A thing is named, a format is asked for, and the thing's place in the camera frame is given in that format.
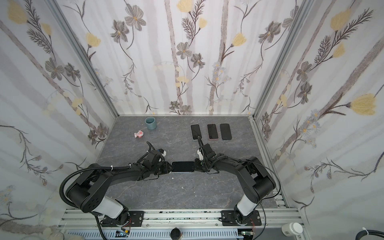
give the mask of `cup rim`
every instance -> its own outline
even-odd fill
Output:
[[[153,119],[153,122],[147,122],[147,119]],[[146,124],[152,124],[152,123],[154,123],[155,122],[155,118],[154,117],[147,117],[146,119],[145,119],[145,123]]]

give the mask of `white bottle cap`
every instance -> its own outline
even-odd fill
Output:
[[[300,225],[300,223],[295,222],[292,224],[292,230],[297,234],[300,234],[303,232],[303,227]]]

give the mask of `white cable tie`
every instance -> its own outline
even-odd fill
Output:
[[[362,227],[362,229],[367,232],[367,235],[369,235],[369,232],[368,232],[368,230],[365,227]]]

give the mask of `black round knob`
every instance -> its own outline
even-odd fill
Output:
[[[172,231],[170,232],[170,238],[172,240],[178,240],[179,238],[181,237],[181,232],[180,230],[175,227],[174,229],[172,229]]]

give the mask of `robotic arm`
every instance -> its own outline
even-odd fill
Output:
[[[105,196],[109,186],[126,181],[140,181],[151,174],[163,175],[171,172],[172,166],[165,161],[161,152],[150,149],[146,158],[141,157],[137,162],[126,167],[101,167],[91,164],[88,168],[79,170],[68,176],[60,186],[62,200],[95,216],[105,214],[102,225],[109,227],[125,225],[130,219],[128,208],[117,200]],[[216,154],[209,144],[202,144],[199,139],[203,159],[195,159],[195,170],[209,172],[226,171],[235,174],[244,191],[241,201],[235,206],[235,222],[245,224],[250,222],[250,217],[257,204],[267,196],[276,183],[263,167],[261,162],[251,157],[248,159],[233,159],[224,154]],[[68,187],[64,195],[66,182],[76,174],[81,175]]]

